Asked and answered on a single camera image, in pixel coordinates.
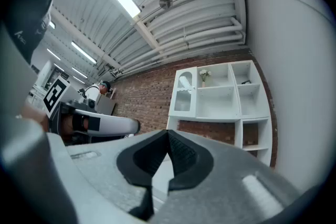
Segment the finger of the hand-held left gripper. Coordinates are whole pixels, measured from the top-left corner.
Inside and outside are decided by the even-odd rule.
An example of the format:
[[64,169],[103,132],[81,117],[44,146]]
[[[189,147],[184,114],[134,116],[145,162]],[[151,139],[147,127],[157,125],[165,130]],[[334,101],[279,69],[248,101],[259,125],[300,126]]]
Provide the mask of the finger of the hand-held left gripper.
[[140,122],[132,118],[104,115],[75,109],[75,115],[88,118],[88,128],[82,132],[88,136],[122,136],[137,134]]

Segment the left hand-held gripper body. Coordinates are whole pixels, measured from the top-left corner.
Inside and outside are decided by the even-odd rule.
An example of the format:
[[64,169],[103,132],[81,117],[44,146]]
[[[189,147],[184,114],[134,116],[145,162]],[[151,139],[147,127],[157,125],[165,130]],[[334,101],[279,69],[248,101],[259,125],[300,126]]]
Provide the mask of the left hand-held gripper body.
[[77,91],[61,76],[50,86],[43,102],[50,133],[64,138],[78,133],[101,136],[101,115],[95,110],[95,100],[88,98],[85,91]]

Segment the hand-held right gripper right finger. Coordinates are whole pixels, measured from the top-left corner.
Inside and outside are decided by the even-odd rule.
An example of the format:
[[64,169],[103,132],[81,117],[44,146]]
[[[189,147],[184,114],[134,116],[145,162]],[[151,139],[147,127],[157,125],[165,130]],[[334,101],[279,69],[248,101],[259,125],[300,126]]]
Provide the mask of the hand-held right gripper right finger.
[[246,151],[169,130],[174,176],[155,224],[277,223],[299,197],[282,176]]

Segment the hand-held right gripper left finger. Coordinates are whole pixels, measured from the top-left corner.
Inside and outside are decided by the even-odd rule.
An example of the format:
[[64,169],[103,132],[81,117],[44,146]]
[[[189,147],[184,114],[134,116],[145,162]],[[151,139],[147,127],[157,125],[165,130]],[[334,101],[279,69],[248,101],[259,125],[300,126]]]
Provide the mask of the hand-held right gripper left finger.
[[50,156],[65,198],[57,224],[170,224],[169,205],[163,204],[147,221],[152,196],[144,187],[127,182],[117,167],[123,150],[159,134],[152,131],[116,141],[65,146],[60,136],[47,134]]

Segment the person's left forearm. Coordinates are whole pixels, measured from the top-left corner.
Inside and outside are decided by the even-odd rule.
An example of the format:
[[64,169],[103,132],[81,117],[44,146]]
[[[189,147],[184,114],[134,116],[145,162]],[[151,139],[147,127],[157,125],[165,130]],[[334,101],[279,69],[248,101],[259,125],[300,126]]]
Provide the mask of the person's left forearm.
[[34,107],[28,102],[24,104],[20,114],[25,119],[36,121],[45,132],[48,132],[48,116],[43,110]]

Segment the white shelf unit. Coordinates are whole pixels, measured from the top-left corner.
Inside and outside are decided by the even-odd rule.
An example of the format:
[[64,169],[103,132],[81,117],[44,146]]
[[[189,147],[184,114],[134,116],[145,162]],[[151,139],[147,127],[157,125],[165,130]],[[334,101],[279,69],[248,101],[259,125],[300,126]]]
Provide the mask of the white shelf unit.
[[[199,72],[211,71],[202,88]],[[250,80],[252,84],[242,85]],[[191,67],[176,72],[167,129],[179,121],[234,123],[234,145],[271,164],[272,122],[260,74],[251,60]]]

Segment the person's black shirt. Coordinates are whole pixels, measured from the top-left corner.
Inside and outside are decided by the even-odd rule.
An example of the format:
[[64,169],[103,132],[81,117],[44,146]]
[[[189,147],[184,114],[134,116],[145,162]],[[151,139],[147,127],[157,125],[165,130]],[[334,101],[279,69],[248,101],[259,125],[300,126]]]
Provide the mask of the person's black shirt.
[[52,3],[53,0],[13,0],[5,13],[5,27],[27,63],[31,63],[47,31]]

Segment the white vase with flowers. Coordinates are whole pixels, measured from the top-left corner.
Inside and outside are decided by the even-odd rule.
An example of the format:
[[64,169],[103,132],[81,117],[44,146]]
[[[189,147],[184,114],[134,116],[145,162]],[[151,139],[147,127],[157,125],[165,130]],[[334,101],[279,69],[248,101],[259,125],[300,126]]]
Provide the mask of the white vase with flowers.
[[202,88],[206,87],[206,79],[208,77],[210,77],[212,75],[211,71],[209,70],[205,70],[205,69],[202,69],[200,72],[199,72],[199,75],[201,77],[201,80],[202,80]]

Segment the white ceiling pipe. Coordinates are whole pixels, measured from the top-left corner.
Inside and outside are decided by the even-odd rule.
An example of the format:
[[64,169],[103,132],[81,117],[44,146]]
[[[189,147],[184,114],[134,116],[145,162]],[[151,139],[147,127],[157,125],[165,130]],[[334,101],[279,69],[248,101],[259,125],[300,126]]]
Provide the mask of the white ceiling pipe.
[[235,41],[235,40],[239,40],[239,39],[244,39],[246,36],[245,32],[243,31],[235,31],[234,35],[229,35],[229,36],[224,36],[224,37],[216,37],[216,38],[211,38],[211,39],[207,39],[207,40],[202,40],[202,41],[198,41],[198,42],[192,42],[192,43],[188,43],[187,45],[181,45],[177,48],[174,48],[168,52],[165,52],[162,55],[158,55],[155,57],[152,57],[146,61],[137,63],[136,65],[127,68],[127,69],[123,69],[123,70],[118,70],[118,72],[120,74],[124,74],[127,72],[130,72],[132,70],[135,70],[137,68],[141,68],[143,66],[145,66],[146,64],[149,64],[153,61],[157,61],[160,60],[162,57],[164,56],[170,56],[173,54],[176,54],[178,52],[182,52],[182,51],[186,51],[186,50],[190,50],[190,49],[194,49],[194,48],[198,48],[198,47],[202,47],[202,46],[206,46],[206,45],[211,45],[211,44],[215,44],[215,43],[219,43],[219,42],[224,42],[224,41]]
[[153,55],[157,52],[160,52],[162,50],[174,47],[178,44],[183,44],[183,43],[189,42],[189,41],[191,41],[193,39],[196,39],[196,38],[206,37],[206,36],[214,35],[214,34],[225,33],[225,32],[229,32],[229,31],[243,30],[242,24],[237,19],[231,17],[230,21],[231,21],[232,25],[219,27],[219,28],[213,28],[213,29],[204,30],[204,31],[199,31],[197,33],[186,35],[186,36],[183,36],[181,38],[170,41],[168,43],[165,43],[164,45],[160,46],[159,48],[156,48],[152,51],[149,51],[145,54],[142,54],[139,57],[133,59],[132,61],[122,65],[120,68],[115,68],[113,73],[117,74],[118,72],[121,72],[124,69],[126,69],[128,66],[131,66],[133,63],[139,62],[140,60],[142,60],[142,59],[144,59],[148,56],[151,56],[151,55]]

